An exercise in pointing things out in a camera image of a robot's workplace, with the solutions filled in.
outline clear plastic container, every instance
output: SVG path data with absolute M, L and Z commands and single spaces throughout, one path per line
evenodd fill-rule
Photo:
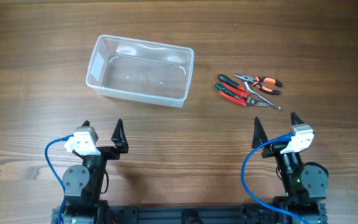
M 187 47 L 101 35 L 86 84 L 103 96 L 181 108 L 193 73 Z

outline wood grain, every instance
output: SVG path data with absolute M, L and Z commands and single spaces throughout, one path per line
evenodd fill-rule
M 191 47 L 184 107 L 106 98 L 87 87 L 101 34 Z M 269 98 L 284 111 L 222 99 L 214 89 L 220 73 L 279 79 L 282 95 Z M 303 161 L 330 171 L 329 222 L 358 223 L 358 2 L 0 4 L 0 223 L 49 223 L 63 194 L 44 147 L 86 119 L 100 146 L 124 120 L 130 149 L 108 163 L 103 199 L 111 205 L 252 202 L 240 167 L 253 120 L 273 138 L 288 132 L 291 111 L 316 132 Z M 80 163 L 62 144 L 49 154 L 60 176 Z M 246 173 L 265 201 L 283 195 L 275 166 L 254 156 Z

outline blue cable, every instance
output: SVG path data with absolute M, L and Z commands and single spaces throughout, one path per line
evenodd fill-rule
M 273 139 L 273 140 L 270 140 L 270 141 L 267 141 L 267 142 L 264 142 L 262 143 L 261 145 L 257 146 L 254 150 L 252 150 L 248 156 L 246 157 L 246 159 L 244 160 L 244 162 L 242 163 L 242 167 L 241 167 L 241 182 L 242 182 L 242 186 L 244 187 L 244 189 L 246 190 L 246 192 L 249 194 L 249 196 L 251 196 L 256 202 L 258 202 L 259 204 L 263 205 L 264 207 L 270 209 L 270 210 L 273 210 L 274 212 L 280 212 L 282 214 L 285 214 L 285 215 L 289 215 L 293 218 L 296 218 L 298 220 L 300 220 L 301 222 L 305 223 L 305 224 L 309 224 L 309 222 L 307 222 L 304 218 L 302 218 L 301 216 L 297 215 L 297 214 L 294 214 L 292 212 L 289 212 L 289 211 L 286 211 L 286 210 L 282 210 L 280 208 L 277 208 L 277 207 L 274 207 L 272 205 L 269 205 L 263 201 L 261 201 L 259 198 L 257 198 L 247 187 L 247 184 L 246 184 L 246 180 L 244 178 L 244 173 L 246 171 L 246 164 L 249 160 L 249 158 L 251 158 L 251 156 L 256 152 L 258 151 L 259 149 L 265 147 L 266 145 L 269 145 L 271 143 L 274 143 L 274 142 L 288 142 L 288 141 L 291 141 L 291 137 L 293 136 L 293 134 L 284 134 L 283 136 L 280 136 L 276 139 Z
M 48 158 L 48 149 L 49 149 L 49 147 L 50 147 L 52 144 L 54 144 L 54 143 L 56 143 L 56 142 L 60 142 L 60 141 L 67 141 L 67 140 L 68 140 L 70 137 L 72 137 L 72 136 L 73 136 L 73 135 L 71 134 L 71 135 L 66 136 L 66 137 L 64 137 L 64 138 L 53 140 L 53 141 L 51 141 L 49 144 L 47 144 L 47 147 L 45 148 L 45 159 L 47 160 L 47 163 L 48 163 L 48 165 L 49 165 L 50 170 L 52 170 L 52 172 L 53 172 L 53 174 L 55 175 L 56 179 L 59 181 L 60 185 L 62 186 L 62 188 L 63 188 L 63 193 L 64 193 L 64 191 L 66 190 L 65 185 L 63 184 L 63 181 L 62 181 L 62 180 L 60 179 L 60 177 L 57 175 L 55 169 L 53 168 L 52 164 L 51 164 L 50 161 L 49 161 L 49 158 Z M 60 208 L 59 208 L 59 213 L 57 214 L 57 224 L 61 224 L 61 222 L 62 222 L 62 210 L 63 210 L 63 207 L 64 207 L 65 204 L 66 204 L 66 200 L 63 199 L 62 204 L 60 205 Z

